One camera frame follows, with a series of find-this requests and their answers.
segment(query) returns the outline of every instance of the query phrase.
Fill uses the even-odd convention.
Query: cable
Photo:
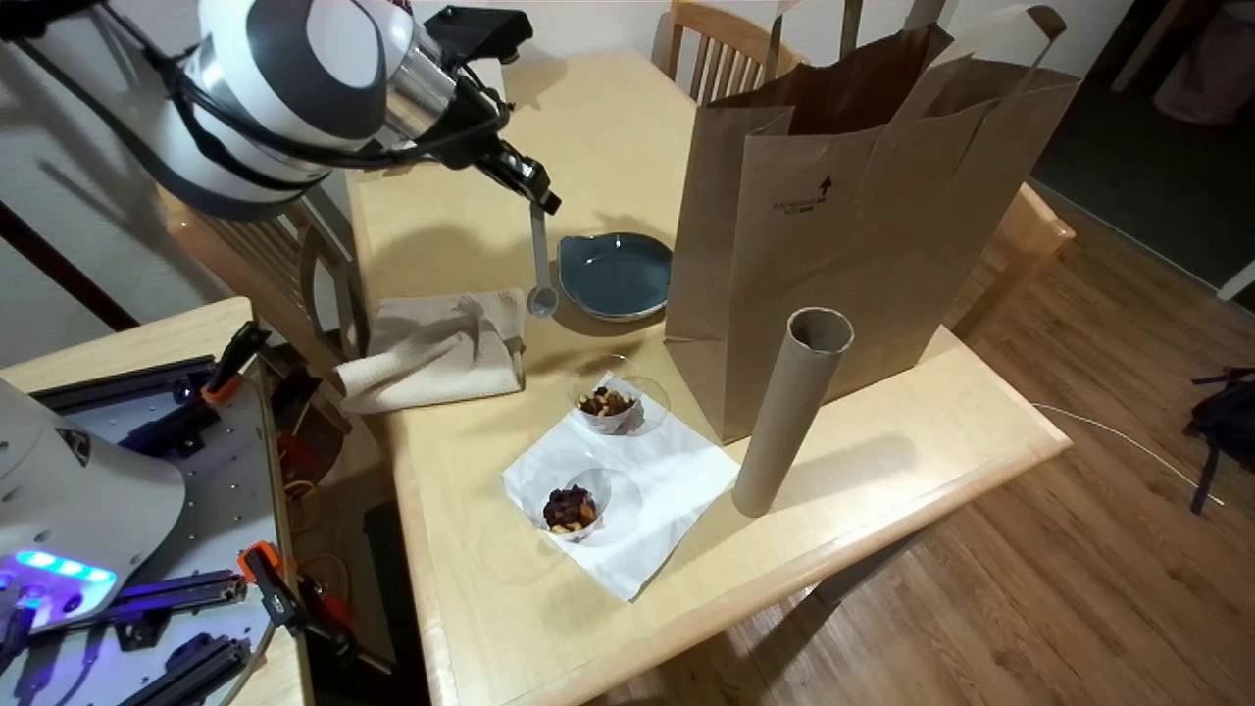
[[[1112,423],[1103,423],[1103,421],[1095,421],[1095,414],[1071,413],[1071,409],[1054,409],[1054,402],[1035,402],[1035,409],[1040,409],[1040,413],[1052,413],[1052,414],[1067,414],[1067,421],[1075,421],[1075,423],[1092,423],[1092,427],[1097,427],[1097,431],[1107,431],[1107,436],[1138,446],[1142,453],[1148,453],[1155,461],[1163,461],[1163,468],[1164,468],[1172,480],[1182,480],[1186,486],[1197,486],[1172,460],[1164,460],[1163,450],[1146,446],[1146,444],[1134,439],[1131,431],[1120,431],[1120,427],[1112,427]]]

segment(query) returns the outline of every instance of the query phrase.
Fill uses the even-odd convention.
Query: white machine
[[[125,100],[44,39],[78,12],[150,69]],[[510,104],[471,69],[471,57],[516,57],[530,39],[521,12],[448,8],[418,25],[408,0],[201,0],[201,39],[167,53],[110,0],[0,0],[0,39],[219,219],[274,217],[334,170],[414,161],[484,170],[534,219],[557,208],[544,170],[499,138]],[[391,91],[433,125],[397,125]],[[0,614],[29,608],[29,633],[52,633],[101,612],[180,508],[177,468],[84,436],[0,382]]]

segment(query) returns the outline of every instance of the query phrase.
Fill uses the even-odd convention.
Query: cardboard tube
[[[807,436],[825,388],[857,341],[857,327],[829,304],[801,304],[785,323],[785,341],[761,396],[755,439],[735,486],[735,506],[751,516],[764,512]]]

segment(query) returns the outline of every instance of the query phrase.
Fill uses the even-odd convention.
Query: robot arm
[[[36,43],[84,8],[150,66],[150,87],[125,104]],[[140,21],[110,0],[0,0],[0,27],[110,123],[169,192],[225,219],[271,217],[334,170],[418,161],[476,166],[557,212],[544,170],[499,138],[510,104],[469,66],[516,57],[530,39],[521,12],[448,8],[418,25],[404,0],[206,0],[201,43],[180,53],[161,53]],[[437,123],[390,146],[390,91]]]

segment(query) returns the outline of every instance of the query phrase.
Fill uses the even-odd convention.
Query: wooden table
[[[693,104],[644,57],[508,69],[508,138],[542,157],[572,231],[676,234]],[[530,286],[526,204],[476,174],[356,178],[368,298]],[[710,427],[663,327],[530,323],[526,391],[384,421],[437,703],[580,703],[1061,453],[1067,439],[946,328],[901,378],[829,402],[778,508],[718,499],[635,604],[612,600],[508,503],[501,472],[580,378],[628,355]]]
[[[72,346],[72,348],[0,370],[0,378],[23,391],[38,391],[38,388],[62,388],[78,382],[139,374],[169,362],[216,355],[248,318],[253,318],[253,301],[228,298],[228,301],[211,301],[177,318],[161,318],[125,333],[113,333],[113,337],[100,337],[88,346]],[[304,646],[292,638],[292,633],[271,633],[269,656],[257,660],[235,703],[269,703],[269,706],[309,703],[306,688],[309,681],[306,681]]]

